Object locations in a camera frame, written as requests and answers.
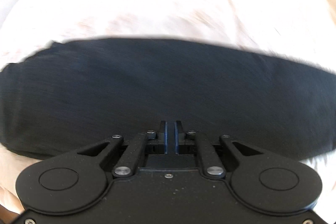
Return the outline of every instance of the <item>metal screw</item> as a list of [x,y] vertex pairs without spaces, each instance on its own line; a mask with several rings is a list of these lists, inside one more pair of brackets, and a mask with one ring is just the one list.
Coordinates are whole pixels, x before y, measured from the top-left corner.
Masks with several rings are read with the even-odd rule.
[[120,176],[129,175],[131,173],[131,169],[127,166],[119,166],[115,168],[114,173]]
[[165,174],[166,179],[172,179],[174,177],[173,174]]
[[207,173],[210,175],[221,175],[224,173],[224,169],[222,167],[219,166],[211,166],[207,169]]
[[36,224],[34,220],[28,218],[25,220],[25,224]]

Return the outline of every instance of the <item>folded black garment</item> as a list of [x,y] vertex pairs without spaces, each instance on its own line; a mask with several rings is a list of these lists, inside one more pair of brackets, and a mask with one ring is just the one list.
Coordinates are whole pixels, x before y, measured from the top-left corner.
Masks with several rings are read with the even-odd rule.
[[160,120],[300,160],[335,148],[336,75],[225,47],[169,39],[53,43],[0,73],[0,142],[58,155]]

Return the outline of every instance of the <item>wrinkled fabric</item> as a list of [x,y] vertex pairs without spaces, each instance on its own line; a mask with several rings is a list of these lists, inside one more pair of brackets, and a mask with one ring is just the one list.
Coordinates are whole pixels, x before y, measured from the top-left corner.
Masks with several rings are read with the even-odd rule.
[[168,39],[54,43],[0,73],[0,142],[34,158],[182,120],[302,160],[335,144],[336,76]]

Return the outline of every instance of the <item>bed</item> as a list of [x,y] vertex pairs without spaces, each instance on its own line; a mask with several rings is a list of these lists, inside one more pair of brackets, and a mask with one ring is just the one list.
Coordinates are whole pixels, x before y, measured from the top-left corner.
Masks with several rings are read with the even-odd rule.
[[[74,38],[170,37],[260,52],[336,74],[336,0],[2,0],[0,71]],[[15,180],[38,162],[0,145],[0,204],[21,213]],[[315,211],[336,221],[336,151],[302,161],[322,178]]]

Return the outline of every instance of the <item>circular cover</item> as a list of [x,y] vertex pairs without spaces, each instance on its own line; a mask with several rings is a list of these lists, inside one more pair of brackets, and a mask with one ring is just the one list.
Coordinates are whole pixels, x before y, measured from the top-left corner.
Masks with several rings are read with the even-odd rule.
[[17,194],[25,208],[45,213],[68,212],[97,199],[107,184],[104,171],[84,155],[62,155],[21,172]]
[[40,184],[49,190],[61,191],[73,187],[78,181],[78,174],[68,168],[54,168],[40,176]]
[[231,187],[254,208],[290,214],[310,208],[322,191],[319,175],[308,166],[282,157],[256,155],[234,171]]

